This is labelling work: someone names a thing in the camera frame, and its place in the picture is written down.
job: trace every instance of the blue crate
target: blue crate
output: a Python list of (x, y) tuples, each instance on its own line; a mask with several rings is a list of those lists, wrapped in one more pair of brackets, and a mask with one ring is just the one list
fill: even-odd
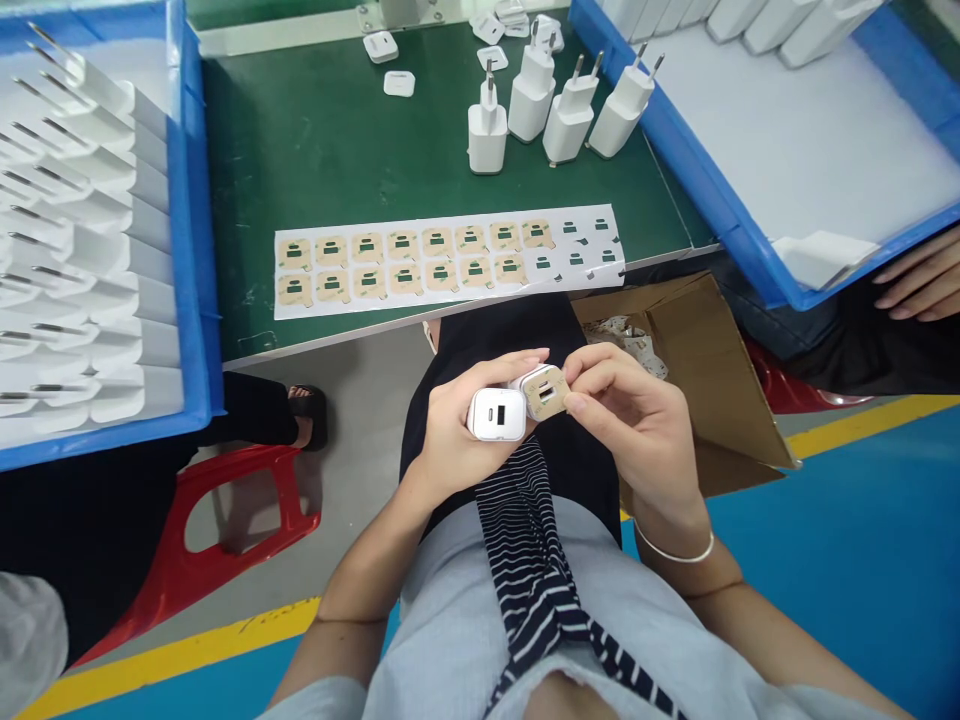
[(0, 450), (0, 471), (200, 430), (213, 415), (223, 414), (200, 43), (187, 25), (184, 2), (152, 0), (106, 7), (72, 3), (49, 12), (20, 8), (0, 17), (0, 54), (22, 52), (24, 42), (35, 39), (27, 20), (81, 50), (98, 42), (138, 37), (167, 42), (164, 71), (171, 95), (167, 162), (184, 408), (175, 415)]
[[(603, 72), (616, 84), (636, 54), (595, 0), (573, 0), (570, 22), (594, 56), (604, 51)], [(882, 7), (853, 35), (897, 93), (960, 162), (960, 88), (889, 7)], [(906, 249), (960, 220), (960, 199), (917, 222), (843, 282), (825, 290), (800, 285), (774, 252), (770, 241), (697, 140), (677, 108), (659, 87), (640, 119), (657, 152), (683, 184), (717, 239), (737, 261), (768, 307), (789, 304), (809, 310), (852, 282), (873, 272)]]

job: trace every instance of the blue floor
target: blue floor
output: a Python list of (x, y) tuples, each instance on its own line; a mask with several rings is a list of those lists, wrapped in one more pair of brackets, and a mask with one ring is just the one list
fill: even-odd
[[(960, 408), (709, 505), (747, 579), (787, 615), (918, 718), (960, 718)], [(632, 537), (625, 548), (636, 556)], [(255, 717), (296, 645), (65, 717)]]

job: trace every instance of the hand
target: hand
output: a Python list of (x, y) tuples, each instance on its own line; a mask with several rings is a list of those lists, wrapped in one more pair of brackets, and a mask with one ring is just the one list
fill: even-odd
[[(508, 353), (477, 363), (458, 378), (431, 390), (423, 450), (410, 463), (403, 483), (418, 483), (436, 507), (455, 492), (473, 487), (496, 472), (523, 441), (477, 440), (466, 426), (470, 401), (481, 388), (525, 375), (549, 354), (547, 348)], [(526, 435), (533, 428), (534, 422), (528, 418)]]
[(960, 312), (960, 225), (907, 253), (873, 281), (890, 282), (904, 273), (874, 303), (881, 310), (893, 308), (893, 320), (916, 316), (920, 322), (932, 322)]
[(564, 373), (572, 391), (564, 405), (613, 453), (636, 499), (677, 522), (706, 512), (690, 414), (678, 387), (611, 343), (570, 354)]

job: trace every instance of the yellow floor line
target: yellow floor line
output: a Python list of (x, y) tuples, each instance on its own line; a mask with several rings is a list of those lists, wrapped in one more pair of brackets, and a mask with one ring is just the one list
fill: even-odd
[(794, 454), (803, 460), (885, 430), (906, 425), (956, 405), (960, 405), (960, 396), (911, 395), (852, 417), (793, 435), (789, 438), (790, 446)]
[[(960, 397), (912, 395), (799, 433), (790, 437), (789, 442), (796, 456), (804, 459), (956, 405), (960, 405)], [(629, 519), (622, 513), (621, 517)], [(209, 630), (125, 660), (65, 677), (24, 711), (18, 720), (46, 720), (297, 637), (310, 625), (319, 604), (319, 597), (302, 600), (227, 627)]]
[(319, 597), (308, 598), (227, 627), (209, 630), (125, 660), (62, 678), (20, 714), (18, 720), (45, 720), (63, 715), (145, 685), (169, 680), (297, 637), (309, 627), (319, 605)]

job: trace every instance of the black pants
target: black pants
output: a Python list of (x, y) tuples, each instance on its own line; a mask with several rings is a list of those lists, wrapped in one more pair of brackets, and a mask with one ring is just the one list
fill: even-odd
[(816, 388), (841, 395), (960, 394), (960, 315), (891, 320), (888, 310), (873, 306), (893, 285), (873, 284), (880, 270), (806, 312), (766, 309), (723, 251), (634, 270), (626, 282), (646, 285), (703, 270), (713, 273), (740, 329)]
[(201, 446), (231, 440), (291, 445), (287, 391), (224, 373), (227, 414), (178, 437), (0, 474), (0, 571), (41, 577), (67, 618), (67, 667), (123, 616), (146, 580), (176, 492)]
[[(547, 362), (562, 367), (567, 355), (586, 344), (570, 301), (562, 293), (531, 295), (445, 317), (437, 356), (410, 401), (403, 431), (400, 478), (423, 449), (430, 391), (481, 360), (516, 350), (548, 347)], [(576, 420), (563, 413), (534, 431), (543, 449), (554, 495), (579, 503), (600, 518), (620, 544), (620, 497), (613, 456)], [(474, 500), (473, 489), (448, 498), (424, 531)]]

